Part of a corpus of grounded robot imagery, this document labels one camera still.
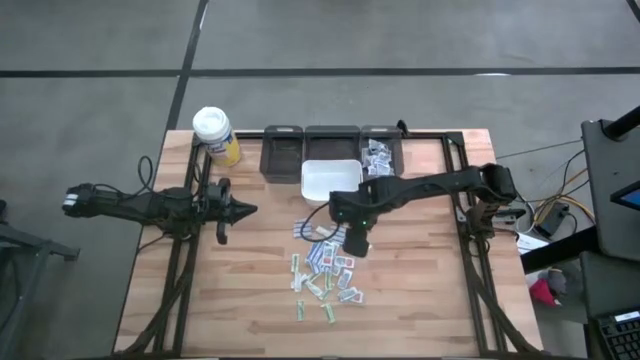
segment wooden table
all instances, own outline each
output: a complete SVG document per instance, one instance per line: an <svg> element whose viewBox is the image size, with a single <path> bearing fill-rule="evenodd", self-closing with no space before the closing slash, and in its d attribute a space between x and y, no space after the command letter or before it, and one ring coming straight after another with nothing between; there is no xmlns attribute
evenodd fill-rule
<svg viewBox="0 0 640 360"><path fill-rule="evenodd" d="M461 131L470 164L495 162L488 130ZM182 186L191 137L191 131L167 133L156 189ZM337 322L329 325L319 300L306 289L301 294L290 289L291 255L306 256L310 247L292 238L292 225L311 208L299 185L265 183L258 170L261 141L241 144L242 161L231 169L214 167L212 178L229 177L234 197L259 210L228 227L226 246L216 242L214 223L203 228L183 356L477 355L448 197L413 201L380 216L369 235L373 248L367 258L356 260L351 283L364 291L366 304L340 304L334 290L330 299ZM403 148L404 177L445 172L439 141L404 140ZM313 223L328 226L328 214L320 212ZM141 244L159 234L145 229ZM161 241L137 257L115 350L131 344L158 309L170 247L170 241ZM500 305L541 348L513 236L498 233L489 255ZM303 322L296 321L298 299L305 301ZM491 337L486 313L483 318Z"/></svg>

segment black metal frame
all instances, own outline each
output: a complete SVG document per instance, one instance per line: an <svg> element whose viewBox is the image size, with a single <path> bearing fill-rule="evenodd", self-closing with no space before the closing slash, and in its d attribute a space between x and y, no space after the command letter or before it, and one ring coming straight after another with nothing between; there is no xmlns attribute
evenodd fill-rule
<svg viewBox="0 0 640 360"><path fill-rule="evenodd" d="M11 226L0 223L0 274L4 273L10 259L10 252L20 252L33 257L26 276L22 283L17 273L17 265L14 263L13 276L16 278L16 300L6 318L4 327L0 329L0 359L13 359L17 342L20 340L20 331L26 318L26 308L33 300L38 288L38 283L45 270L49 255L60 255L65 261L75 261L80 253L79 249L70 248L57 242L42 239L37 236L16 230Z"/></svg>
<svg viewBox="0 0 640 360"><path fill-rule="evenodd" d="M262 131L251 131L251 132L237 132L237 137L240 140L259 140L263 138ZM461 132L413 132L406 134L406 139L425 139L425 140L437 140L442 144L444 160L445 160L445 168L447 172L455 171L455 166L453 162L453 154L452 147L456 147L458 150L458 156L460 161L460 166L462 168L467 167L468 159L466 155L466 148L464 144L464 137ZM194 171L195 166L197 164L198 154L200 150L199 142L195 139L192 141L191 152L189 154L189 164L187 167L187 173L185 175L184 186L191 187L194 180ZM205 156L204 165L202 169L202 179L201 183L206 184L209 181L209 176L211 172L211 158ZM458 230L458 239L460 243L460 251L462 255L462 263L465 272L467 291L469 295L469 304L471 307L472 321L474 332L476 334L476 342L478 344L478 352L479 354L489 354L492 356L494 352L489 350L487 344L487 337L484 329L484 322L482 320L482 312L480 309L480 302L478 299L478 294L475 289L470 285L470 277L472 276L472 271L475 272L475 268L473 265L473 261L471 258L471 252L469 251L469 243L470 240L465 235L466 228L466 219L464 218L464 214L459 214L457 210L457 202L458 197L452 198L453 203L453 211L454 211L454 219L456 221L456 227ZM475 198L470 194L467 194L467 202L469 206L476 205ZM140 334L136 342L133 345L128 347L126 350L122 352L117 352L112 354L111 356L107 356L104 359L166 359L166 358L179 358L182 351L182 342L184 340L184 332L187 321L187 313L189 307L189 298L191 293L191 285L193 275L195 273L195 260L197 255L197 249L199 245L200 235L200 226L198 226L196 230L196 234L191 237L187 241L183 240L174 240L171 255L169 258L169 264L167 267L167 277L165 279L164 292L162 296L162 302L160 308L153 316L149 325L145 328L145 330ZM496 297L495 286L493 283L493 276L491 274L491 266L489 263L488 253L486 248L482 243L482 239L475 239L478 241L478 254L477 257L480 261L481 267L481 278L483 283L487 289L487 291L493 296ZM188 252L187 258L180 276L176 279L177 270L178 270L178 262L180 259L180 253L183 243L188 244ZM169 316L169 312L171 308L175 305L176 301L180 299L179 310L176 320L175 333L173 337L173 344L171 345L171 349L165 350L165 337L166 337L166 328L167 328L167 319ZM498 325L495 317L492 314L489 314L492 320L493 332L496 339L496 348L498 353L507 351L506 341L504 337L504 332ZM151 340L154 340L152 352L145 353L148 345L151 343Z"/></svg>

